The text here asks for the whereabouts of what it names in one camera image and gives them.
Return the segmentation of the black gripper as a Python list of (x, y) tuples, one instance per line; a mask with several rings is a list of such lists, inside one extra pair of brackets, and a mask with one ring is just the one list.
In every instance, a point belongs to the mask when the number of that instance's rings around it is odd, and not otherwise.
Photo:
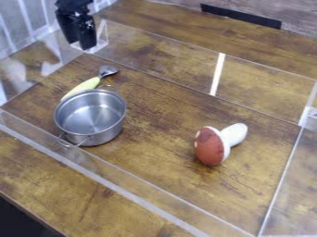
[(56, 0), (58, 27), (69, 44), (78, 41), (82, 50), (96, 46), (96, 28), (88, 5), (93, 0)]

